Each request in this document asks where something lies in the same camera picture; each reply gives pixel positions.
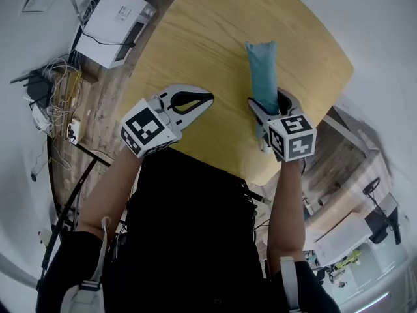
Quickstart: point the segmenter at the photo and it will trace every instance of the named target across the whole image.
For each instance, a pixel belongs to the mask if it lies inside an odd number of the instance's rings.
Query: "wooden table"
[[[300,0],[175,0],[140,57],[118,109],[173,83],[209,90],[214,104],[175,149],[264,185],[279,170],[262,153],[245,41],[278,43],[278,84],[295,95],[315,124],[326,115],[353,68],[332,35]]]

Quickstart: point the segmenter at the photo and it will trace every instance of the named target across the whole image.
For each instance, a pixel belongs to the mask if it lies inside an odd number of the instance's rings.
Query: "white strap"
[[[297,271],[292,257],[281,258],[281,274],[289,312],[301,312],[298,305]]]
[[[102,229],[104,230],[104,238],[102,243],[102,248],[100,249],[100,257],[98,258],[97,268],[94,272],[93,277],[90,280],[93,282],[100,282],[100,278],[103,273],[104,258],[106,257],[107,250],[107,227],[110,225],[110,218],[108,216],[102,219]]]
[[[102,285],[88,283],[85,281],[68,289],[60,313],[105,313]]]

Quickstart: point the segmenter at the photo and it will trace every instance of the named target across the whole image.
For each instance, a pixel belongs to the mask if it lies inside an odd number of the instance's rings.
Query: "forearm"
[[[304,260],[305,240],[300,164],[283,162],[268,227],[268,260],[277,262],[282,256]]]
[[[79,214],[77,231],[91,232],[102,239],[104,232],[101,221],[108,216],[111,219],[108,227],[108,237],[111,240],[141,163],[142,159],[136,158],[127,147],[120,152],[85,200]]]

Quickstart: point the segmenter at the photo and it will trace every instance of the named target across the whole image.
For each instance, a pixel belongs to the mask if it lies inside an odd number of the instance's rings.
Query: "blue cloth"
[[[253,98],[270,115],[277,115],[280,109],[275,68],[276,42],[245,44],[250,64]]]

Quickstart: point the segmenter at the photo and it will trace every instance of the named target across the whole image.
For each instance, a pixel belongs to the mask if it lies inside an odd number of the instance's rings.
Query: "shoulder strap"
[[[289,312],[301,312],[298,305],[297,271],[292,257],[281,258],[281,274],[285,295],[287,296]]]

